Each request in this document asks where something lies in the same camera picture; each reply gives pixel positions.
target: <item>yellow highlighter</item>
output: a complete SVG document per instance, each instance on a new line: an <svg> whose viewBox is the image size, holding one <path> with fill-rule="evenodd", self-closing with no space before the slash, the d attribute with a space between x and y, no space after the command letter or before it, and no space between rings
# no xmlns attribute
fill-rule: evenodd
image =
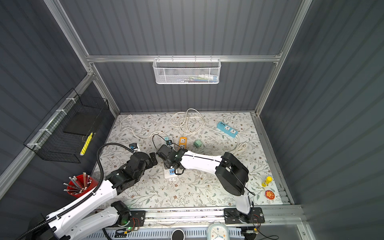
<svg viewBox="0 0 384 240"><path fill-rule="evenodd" d="M89 146L89 143L91 142L91 140L92 140L92 137L93 137L93 133L91 132L91 134L88 136L88 138L87 138L87 141L85 141L85 143L84 143L84 147L83 147L83 149L81 150L81 152L80 152L80 156L84 156L84 154L85 154L85 151L87 151L87 148L88 148L88 146Z"/></svg>
<svg viewBox="0 0 384 240"><path fill-rule="evenodd" d="M266 187L270 182L272 182L272 177L270 177L270 176L268 176L265 180L264 180L264 182L262 182L262 186L263 187Z"/></svg>

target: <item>red pencil cup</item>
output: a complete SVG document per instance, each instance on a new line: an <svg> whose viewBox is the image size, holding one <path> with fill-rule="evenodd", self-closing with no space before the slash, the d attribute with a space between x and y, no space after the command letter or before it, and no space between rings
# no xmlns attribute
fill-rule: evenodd
<svg viewBox="0 0 384 240"><path fill-rule="evenodd" d="M84 178L83 178L83 175L81 174L81 175L79 175L79 176L76 176L76 178L77 178L77 181L79 181L79 182L84 186ZM81 196L83 196L84 194L90 192L92 189L94 189L94 187L97 186L97 184L98 184L99 182L98 182L96 179L94 179L93 177L91 177L91 176L89 177L89 179L92 179L92 181L91 181L91 185L89 185L89 187L88 187L84 192L82 192L82 193L80 193L80 194L76 194L76 195L72 195L72 194L70 194L69 192L67 192L67 193L68 193L69 195L71 195L71 196L74 196L74 197L81 197ZM68 184L74 186L74 184L73 184L72 181L70 181ZM72 188L72 187L70 187L70 186L67 186L67 189L68 189L68 190L74 190L74 188Z"/></svg>

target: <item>table surface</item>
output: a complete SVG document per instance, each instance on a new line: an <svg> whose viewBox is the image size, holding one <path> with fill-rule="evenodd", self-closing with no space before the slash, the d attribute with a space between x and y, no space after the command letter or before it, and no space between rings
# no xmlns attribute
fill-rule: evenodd
<svg viewBox="0 0 384 240"><path fill-rule="evenodd" d="M153 131L162 131L162 136L173 136L173 141L179 143L179 138L183 136L178 127L170 123L173 114L134 114L131 119L127 115L119 115L113 125L107 142L117 142L128 146L136 142L142 152L151 153L156 149L152 143L152 137L148 140L139 140L132 135L131 130L120 130L129 126L133 128L135 134L141 138ZM250 113L202 113L204 125L195 134L187 135L187 149L195 153L205 155L223 155L224 152L234 149L237 145L237 138L232 138L222 132L216 125L222 121L238 131L240 142L246 142L248 147L243 152L235 155L249 170L248 188L256 195L253 201L257 205L278 205L282 204L281 198L277 193L275 182L272 181L267 187L262 187L261 182L267 176L272 176L269 165L266 161L263 148L260 144L255 126ZM178 114L173 119L179 120L184 114ZM199 118L191 118L188 123L190 130L197 129L201 124ZM203 146L196 148L193 143L201 140ZM157 147L163 144L163 140L157 136L154 138ZM131 153L118 146L107 146L101 154L104 175L108 175L113 170L129 160ZM121 200L129 208L164 208L164 207L212 207L212 206L234 206L233 195L224 190L215 175L198 170L185 170L174 181L164 178L164 165L162 160L157 157L158 164L145 171L140 181L133 187L125 190L116 198L107 201L99 208L105 208L111 203ZM99 178L100 170L96 165L93 177ZM270 200L265 197L265 191L275 192L275 199Z"/></svg>

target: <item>white robotic arm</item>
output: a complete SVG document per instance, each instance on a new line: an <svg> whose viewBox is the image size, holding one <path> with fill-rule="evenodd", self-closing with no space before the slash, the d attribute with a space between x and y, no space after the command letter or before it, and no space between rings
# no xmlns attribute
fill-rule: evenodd
<svg viewBox="0 0 384 240"><path fill-rule="evenodd" d="M81 219L83 219L86 215L88 215L92 210L100 206L101 204L105 203L107 200L113 199L115 196L117 196L117 192L115 188L112 188L113 184L108 181L104 180L102 184L100 185L100 188L96 191L96 193L90 192L89 194L93 194L92 197L88 198L74 208L73 210L69 211L68 213L64 214L60 218L57 218L56 220L48 223L50 228L55 228L54 231L56 237L61 238L68 232L75 224L77 224ZM80 202L83 198L85 198L88 194L81 196L80 198L76 199L75 201L71 202L67 206L50 213L47 215L47 218L55 217L64 210L72 207L76 203Z"/></svg>
<svg viewBox="0 0 384 240"><path fill-rule="evenodd" d="M47 220L42 219L39 223L41 227L35 227L28 230L18 239L24 236L32 236L29 239L36 239L38 236L50 234L51 238L46 239L81 239L85 236L97 231L101 228L115 224L121 217L129 222L131 215L129 209L121 202L114 202L110 207L101 213L94 214L84 218L97 206L103 204L107 200L113 199L125 189L133 186L139 181L144 171L157 164L154 153L150 154L150 158L143 152L133 151L133 155L126 164L119 169L111 172L105 180L102 181L97 191L90 192L67 206L47 215L48 228L43 227L42 223ZM231 153L226 152L223 156L207 156L196 154L185 149L178 152L163 145L156 153L168 166L175 169L197 169L200 171L215 174L223 185L224 189L235 195L236 208L243 214L250 212L249 191L246 190L248 182L248 169L240 163Z"/></svg>

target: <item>clock face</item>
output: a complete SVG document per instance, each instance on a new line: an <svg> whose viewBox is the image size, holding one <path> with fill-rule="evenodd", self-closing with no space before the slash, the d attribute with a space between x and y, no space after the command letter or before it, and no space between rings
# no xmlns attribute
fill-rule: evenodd
<svg viewBox="0 0 384 240"><path fill-rule="evenodd" d="M207 239L209 240L229 240L229 233L227 228L221 224L214 224L207 232Z"/></svg>

